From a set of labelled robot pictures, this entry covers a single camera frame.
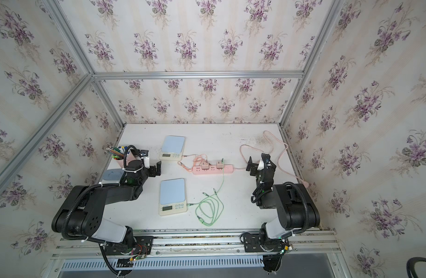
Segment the cream blue electronic scale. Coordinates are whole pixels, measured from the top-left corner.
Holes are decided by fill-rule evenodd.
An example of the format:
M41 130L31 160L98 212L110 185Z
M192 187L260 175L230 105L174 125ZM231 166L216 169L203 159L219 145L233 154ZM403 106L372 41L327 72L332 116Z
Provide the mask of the cream blue electronic scale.
M164 180L160 184L159 215L187 212L186 185L183 178Z
M160 159L163 161L180 161L185 147L185 137L166 136L160 150Z

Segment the cream blue front electronic scale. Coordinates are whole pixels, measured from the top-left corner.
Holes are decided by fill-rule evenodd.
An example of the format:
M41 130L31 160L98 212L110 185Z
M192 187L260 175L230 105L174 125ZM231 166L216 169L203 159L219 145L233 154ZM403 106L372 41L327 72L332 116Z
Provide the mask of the cream blue front electronic scale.
M183 178L164 180L160 184L159 215L187 212L186 185Z

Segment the pink power strip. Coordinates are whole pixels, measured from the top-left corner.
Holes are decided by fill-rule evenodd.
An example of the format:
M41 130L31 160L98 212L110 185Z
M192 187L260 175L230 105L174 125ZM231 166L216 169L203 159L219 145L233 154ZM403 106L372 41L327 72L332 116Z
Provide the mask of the pink power strip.
M231 164L226 164L222 168L217 168L215 165L210 166L194 166L192 173L194 175L207 175L207 174L231 174L234 167Z

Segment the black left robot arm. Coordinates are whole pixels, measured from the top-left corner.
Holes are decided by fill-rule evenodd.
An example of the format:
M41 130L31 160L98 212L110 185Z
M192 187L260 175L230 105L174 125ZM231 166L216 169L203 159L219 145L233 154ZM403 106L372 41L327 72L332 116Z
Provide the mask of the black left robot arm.
M131 249L136 245L133 229L104 219L105 206L138 199L148 178L161 175L161 162L149 165L149 151L133 145L126 152L139 157L123 159L121 177L114 183L75 186L54 216L51 228L66 240L83 240L98 244L119 244Z

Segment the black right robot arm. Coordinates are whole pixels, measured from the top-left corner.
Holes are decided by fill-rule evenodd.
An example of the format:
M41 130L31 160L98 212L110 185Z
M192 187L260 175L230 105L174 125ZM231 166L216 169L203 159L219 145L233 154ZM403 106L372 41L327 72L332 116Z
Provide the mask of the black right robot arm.
M310 228L317 228L321 222L318 209L305 185L290 181L276 184L276 168L269 154L261 154L259 163L249 158L246 166L246 171L256 181L251 203L260 209L274 209L277 212L274 220L262 224L262 240L287 239Z

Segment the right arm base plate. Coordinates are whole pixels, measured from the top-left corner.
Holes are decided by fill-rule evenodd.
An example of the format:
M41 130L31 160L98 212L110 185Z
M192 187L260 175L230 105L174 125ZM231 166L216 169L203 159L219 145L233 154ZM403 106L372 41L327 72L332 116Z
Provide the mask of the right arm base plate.
M246 253L288 253L292 247L288 240L269 239L264 232L251 234L244 232L240 235L240 242Z

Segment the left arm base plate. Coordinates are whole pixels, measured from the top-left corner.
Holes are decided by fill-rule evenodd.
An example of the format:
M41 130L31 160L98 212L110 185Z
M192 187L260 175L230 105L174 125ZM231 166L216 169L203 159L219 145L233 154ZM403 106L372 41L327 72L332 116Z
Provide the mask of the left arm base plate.
M153 241L153 236L134 236L131 243L124 241L108 244L105 247L105 253L107 256L144 257L150 255Z

